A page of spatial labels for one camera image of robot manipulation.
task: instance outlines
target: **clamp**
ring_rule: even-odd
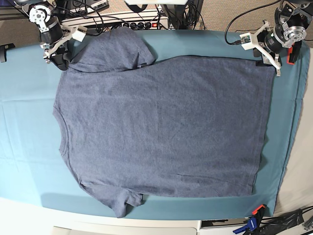
[[[262,222],[266,205],[262,204],[252,212],[252,216],[248,219],[247,224],[243,227],[233,231],[234,234],[244,232],[243,235],[258,235],[260,231],[260,224]]]

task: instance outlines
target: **metal bracket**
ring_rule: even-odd
[[[64,36],[62,39],[60,39],[57,43],[55,43],[53,45],[53,47],[51,47],[50,44],[46,44],[46,43],[40,44],[40,47],[45,50],[44,51],[44,59],[46,60],[47,63],[50,62],[50,56],[52,54],[54,54],[61,45],[63,45],[65,42],[69,41],[71,38],[73,38],[79,42],[82,42],[85,35],[86,35],[86,31],[87,31],[87,28],[83,27],[81,25],[79,25],[77,28],[73,28],[73,27],[66,26],[66,25],[62,25],[61,27],[63,30],[70,31],[70,33],[68,33],[66,36]]]
[[[15,48],[14,43],[4,44],[0,46],[0,62],[6,62],[6,51]]]
[[[280,62],[279,62],[279,54],[275,54],[274,60],[275,60],[275,62],[276,62],[277,64],[280,65]],[[267,58],[264,54],[262,54],[262,61],[263,61],[263,63],[266,64],[266,65],[272,65],[271,62],[268,60],[268,58]],[[277,75],[277,77],[280,77],[280,75],[281,75],[280,70],[277,69],[277,68],[275,68],[275,69],[276,69],[276,75]]]
[[[245,49],[245,50],[249,50],[249,49],[253,49],[256,48],[258,49],[262,55],[264,57],[266,57],[266,59],[268,60],[268,62],[270,64],[272,64],[275,68],[276,71],[278,72],[277,75],[280,73],[280,68],[281,68],[281,64],[278,62],[278,60],[275,60],[260,44],[258,41],[258,34],[261,33],[264,29],[270,28],[270,24],[267,21],[264,21],[264,25],[258,29],[258,31],[256,31],[254,34],[252,33],[245,33],[245,34],[241,34],[239,35],[241,38],[241,46]]]

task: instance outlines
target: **orange clamp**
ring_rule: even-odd
[[[257,209],[255,209],[255,210],[252,212],[252,214],[253,214],[253,215],[256,215],[256,214],[258,213],[258,210],[261,209],[262,207],[266,208],[266,207],[262,204],[262,205],[260,205]]]
[[[292,62],[289,62],[289,59],[290,59],[290,54],[292,54],[292,47],[288,48],[288,54],[287,54],[287,64],[289,65],[294,65],[294,63]]]

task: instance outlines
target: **power strip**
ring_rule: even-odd
[[[62,21],[63,25],[75,27],[77,25],[82,25],[87,28],[96,28],[101,26],[102,21],[100,17],[84,19],[83,17],[71,18]],[[117,12],[117,13],[106,13],[101,14],[105,27],[111,26],[127,26],[131,29],[138,30],[156,30],[162,27],[168,29],[168,18],[166,16],[161,16],[158,22],[158,11],[156,10],[145,10],[140,13],[134,13],[132,11]]]

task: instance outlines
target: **blue clamp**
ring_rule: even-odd
[[[243,226],[242,228],[236,229],[233,231],[235,234],[239,234],[245,231],[253,231],[258,227],[256,218],[252,217],[248,220],[248,224]]]

